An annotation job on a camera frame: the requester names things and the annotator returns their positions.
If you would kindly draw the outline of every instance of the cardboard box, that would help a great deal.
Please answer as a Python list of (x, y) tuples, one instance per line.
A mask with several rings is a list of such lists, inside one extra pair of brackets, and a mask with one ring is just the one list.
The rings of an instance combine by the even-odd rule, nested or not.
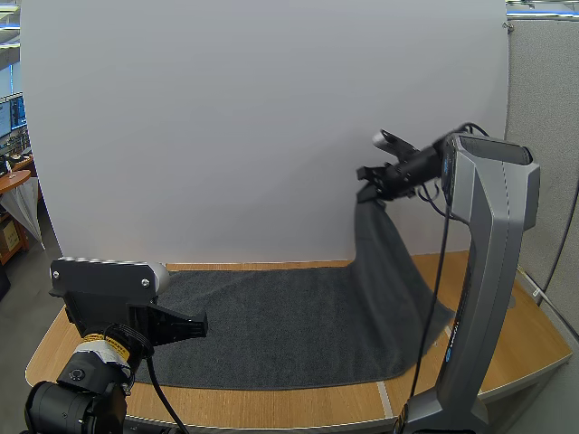
[(8, 253), (16, 244), (18, 244), (20, 238), (18, 237), (18, 232), (14, 226), (12, 220), (6, 220), (0, 224), (0, 252)]

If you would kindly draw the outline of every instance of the dark gray cloth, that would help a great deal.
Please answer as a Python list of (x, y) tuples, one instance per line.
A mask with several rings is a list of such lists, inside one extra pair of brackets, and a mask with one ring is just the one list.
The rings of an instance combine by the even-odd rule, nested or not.
[[(432, 292), (377, 203), (356, 206), (348, 267), (181, 271), (158, 304), (206, 310), (206, 338), (156, 349), (161, 384), (279, 390), (373, 382), (416, 363)], [(452, 317), (438, 303), (427, 345)], [(137, 380), (150, 382), (145, 367)]]

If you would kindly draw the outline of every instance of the warning sticker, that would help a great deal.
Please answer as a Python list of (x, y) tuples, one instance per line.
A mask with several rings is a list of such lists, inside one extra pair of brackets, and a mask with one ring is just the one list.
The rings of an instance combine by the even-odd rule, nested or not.
[[(82, 342), (102, 341), (102, 338), (103, 338), (103, 335), (98, 334), (98, 333), (93, 333), (93, 334), (84, 336), (82, 338)], [(107, 342), (123, 358), (123, 360), (125, 362), (128, 360), (128, 357), (130, 356), (130, 354), (129, 354), (127, 348), (125, 348), (123, 345), (119, 344), (113, 338), (108, 337), (108, 336), (107, 336)]]

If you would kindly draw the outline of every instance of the black cable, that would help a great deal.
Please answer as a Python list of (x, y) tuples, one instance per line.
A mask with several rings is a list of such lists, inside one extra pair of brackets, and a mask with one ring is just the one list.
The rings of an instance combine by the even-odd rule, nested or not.
[[(555, 255), (555, 261), (553, 262), (553, 267), (551, 267), (551, 271), (549, 272), (549, 277), (546, 279), (543, 292), (546, 292), (548, 290), (549, 284), (551, 283), (551, 279), (555, 274), (555, 269), (557, 268), (559, 260), (561, 259), (561, 253), (563, 253), (563, 247), (565, 246), (567, 235), (569, 234), (569, 229), (571, 228), (571, 222), (573, 221), (573, 214), (575, 214), (575, 207), (577, 206), (577, 196), (579, 196), (579, 177), (577, 177), (577, 185), (575, 186), (575, 193), (573, 196), (573, 206), (571, 207), (571, 211), (569, 212), (569, 216), (567, 217), (567, 223), (565, 224), (565, 231), (563, 232), (563, 239), (561, 239), (561, 243), (559, 244), (559, 249), (557, 250), (557, 254)], [(542, 302), (543, 298), (539, 298), (537, 304), (541, 306)]]
[(489, 134), (484, 129), (482, 129), (477, 124), (474, 124), (472, 122), (465, 122), (464, 124), (462, 124), (460, 127), (457, 128), (457, 131), (466, 131), (467, 133), (470, 132), (472, 134), (473, 128), (479, 131), (483, 136), (486, 137), (489, 136)]
[[(434, 203), (434, 199), (436, 199), (436, 197), (438, 196), (439, 191), (440, 191), (440, 188), (436, 183), (434, 183), (434, 187), (436, 188), (436, 194), (434, 195), (434, 197), (431, 197), (430, 193), (428, 193), (428, 189), (426, 188), (426, 185), (422, 184), (422, 188), (424, 190), (424, 194), (426, 194), (426, 197), (422, 196), (422, 194), (420, 193), (420, 190), (418, 191), (418, 197), (420, 197), (423, 201), (428, 202), (431, 205), (431, 207), (434, 209), (434, 211), (436, 211), (439, 215), (441, 215), (442, 217), (445, 217), (446, 214), (444, 212), (442, 212), (438, 206), (436, 206), (436, 203)], [(466, 225), (469, 224), (467, 221), (462, 220), (462, 218), (457, 217), (454, 214), (451, 214), (450, 218), (451, 218), (451, 220), (454, 220), (456, 222), (461, 222), (461, 223), (464, 223)]]
[(149, 377), (151, 377), (151, 382), (153, 383), (153, 387), (155, 388), (155, 392), (157, 392), (159, 399), (161, 400), (161, 402), (163, 402), (163, 405), (165, 406), (166, 410), (169, 412), (169, 414), (171, 415), (171, 417), (173, 418), (179, 429), (181, 429), (184, 434), (189, 434), (189, 431), (185, 427), (185, 424), (179, 419), (177, 413), (175, 413), (173, 407), (171, 407), (171, 404), (169, 403), (165, 394), (161, 390), (161, 386), (159, 386), (159, 381), (157, 380), (157, 376), (155, 375), (155, 366), (153, 366), (152, 357), (147, 358), (147, 368), (148, 368), (148, 375)]
[(434, 292), (432, 293), (431, 309), (426, 319), (426, 325), (422, 332), (422, 340), (418, 350), (418, 361), (416, 362), (416, 369), (414, 370), (413, 387), (410, 390), (410, 398), (414, 396), (416, 391), (416, 383), (418, 382), (418, 374), (420, 372), (420, 364), (422, 361), (422, 353), (426, 345), (426, 337), (428, 336), (428, 329), (431, 326), (432, 316), (434, 315), (434, 308), (436, 307), (436, 300), (438, 299), (438, 290), (441, 287), (442, 265), (444, 264), (444, 253), (446, 252), (446, 241), (449, 237), (449, 223), (451, 221), (451, 207), (446, 205), (446, 213), (444, 214), (444, 230), (442, 232), (441, 256), (438, 259), (438, 269), (436, 270), (436, 282), (434, 283)]
[[(171, 415), (171, 417), (173, 418), (179, 429), (183, 431), (183, 434), (189, 434), (189, 431), (185, 427), (185, 424), (179, 419), (177, 413), (175, 413), (175, 410), (173, 410), (173, 407), (171, 407), (171, 404), (167, 400), (165, 394), (163, 393), (163, 390), (161, 389), (161, 386), (159, 385), (159, 381), (157, 380), (157, 375), (155, 374), (155, 366), (153, 365), (153, 354), (155, 353), (155, 347), (150, 343), (150, 341), (146, 337), (144, 337), (137, 330), (124, 324), (107, 325), (104, 332), (102, 333), (102, 338), (105, 340), (105, 342), (107, 340), (107, 332), (110, 330), (117, 330), (126, 336), (132, 337), (133, 339), (135, 339), (136, 341), (138, 341), (140, 344), (143, 345), (143, 347), (146, 350), (144, 357), (145, 360), (147, 361), (148, 374), (149, 377), (151, 377), (151, 382), (153, 383), (153, 388), (155, 389), (155, 392), (157, 392), (159, 399), (161, 400), (161, 402), (163, 402), (163, 405), (165, 406), (166, 410), (169, 412), (169, 414)], [(132, 372), (132, 370), (131, 375), (133, 376), (134, 382), (135, 374)]]

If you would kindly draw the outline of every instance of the monitor screen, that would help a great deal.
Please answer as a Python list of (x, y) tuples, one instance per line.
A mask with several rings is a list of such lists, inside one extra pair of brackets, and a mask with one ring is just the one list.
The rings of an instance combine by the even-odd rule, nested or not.
[(10, 99), (10, 112), (12, 113), (12, 129), (26, 125), (26, 113), (24, 112), (24, 98), (22, 96)]
[(0, 104), (0, 137), (10, 134), (10, 102)]

